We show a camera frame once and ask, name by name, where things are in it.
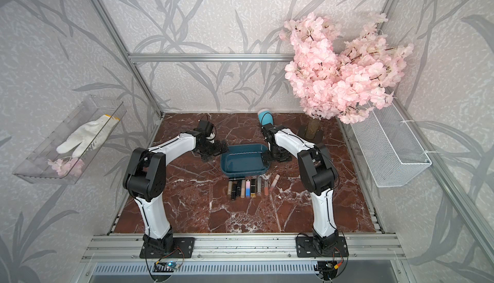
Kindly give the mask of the light pink lipstick tube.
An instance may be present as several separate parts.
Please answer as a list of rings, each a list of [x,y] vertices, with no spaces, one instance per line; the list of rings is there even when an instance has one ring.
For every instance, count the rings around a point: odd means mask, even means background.
[[[277,174],[275,177],[274,177],[274,180],[271,182],[271,185],[270,185],[270,192],[272,192],[274,190],[274,188],[276,187],[278,181],[280,179],[280,175]]]

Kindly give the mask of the silver lipstick tube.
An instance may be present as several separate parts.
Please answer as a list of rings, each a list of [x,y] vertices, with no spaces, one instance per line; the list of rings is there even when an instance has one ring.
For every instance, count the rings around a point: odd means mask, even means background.
[[[256,179],[256,194],[261,195],[262,193],[262,177]]]

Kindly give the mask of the teal plastic storage box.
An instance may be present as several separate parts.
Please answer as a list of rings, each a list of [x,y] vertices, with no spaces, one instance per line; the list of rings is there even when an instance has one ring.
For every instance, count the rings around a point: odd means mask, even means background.
[[[262,144],[230,145],[221,155],[221,171],[229,178],[260,176],[270,165],[262,161],[262,154],[268,150]]]

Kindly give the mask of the rose lipstick tube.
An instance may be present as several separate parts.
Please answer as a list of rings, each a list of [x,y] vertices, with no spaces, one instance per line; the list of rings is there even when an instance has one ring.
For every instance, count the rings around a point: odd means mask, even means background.
[[[264,190],[264,196],[269,196],[270,186],[269,186],[269,181],[268,180],[265,180],[264,181],[263,190]]]

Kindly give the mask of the blue pink lipstick tube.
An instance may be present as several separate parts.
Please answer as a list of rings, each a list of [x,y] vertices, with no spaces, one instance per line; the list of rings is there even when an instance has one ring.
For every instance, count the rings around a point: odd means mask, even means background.
[[[250,196],[251,196],[251,181],[246,180],[245,197],[249,198]]]

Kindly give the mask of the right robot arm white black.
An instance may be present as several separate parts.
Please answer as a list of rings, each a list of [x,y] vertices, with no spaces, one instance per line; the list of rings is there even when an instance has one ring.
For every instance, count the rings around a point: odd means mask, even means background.
[[[297,159],[302,184],[311,195],[314,242],[321,250],[334,246],[339,237],[333,212],[338,172],[327,147],[306,141],[287,127],[272,123],[263,125],[261,131],[268,143],[268,150],[262,154],[263,162]]]

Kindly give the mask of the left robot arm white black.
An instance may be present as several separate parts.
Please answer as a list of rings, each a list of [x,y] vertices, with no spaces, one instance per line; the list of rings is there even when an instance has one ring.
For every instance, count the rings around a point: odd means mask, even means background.
[[[136,148],[130,157],[123,187],[138,205],[145,223],[145,244],[171,251],[173,232],[162,201],[166,186],[166,168],[176,158],[193,152],[208,161],[226,153],[226,141],[216,140],[213,123],[200,120],[198,127],[185,131],[160,145]]]

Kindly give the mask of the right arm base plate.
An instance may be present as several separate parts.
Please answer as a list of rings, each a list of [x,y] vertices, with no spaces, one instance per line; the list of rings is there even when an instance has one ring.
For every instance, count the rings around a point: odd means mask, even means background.
[[[348,245],[344,236],[319,237],[299,233],[295,238],[297,257],[349,257]]]

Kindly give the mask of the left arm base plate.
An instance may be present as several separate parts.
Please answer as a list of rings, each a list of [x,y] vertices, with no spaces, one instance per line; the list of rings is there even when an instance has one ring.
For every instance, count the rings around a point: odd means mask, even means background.
[[[153,239],[144,235],[144,244],[140,252],[140,258],[190,259],[192,257],[195,240],[196,239],[193,237]]]

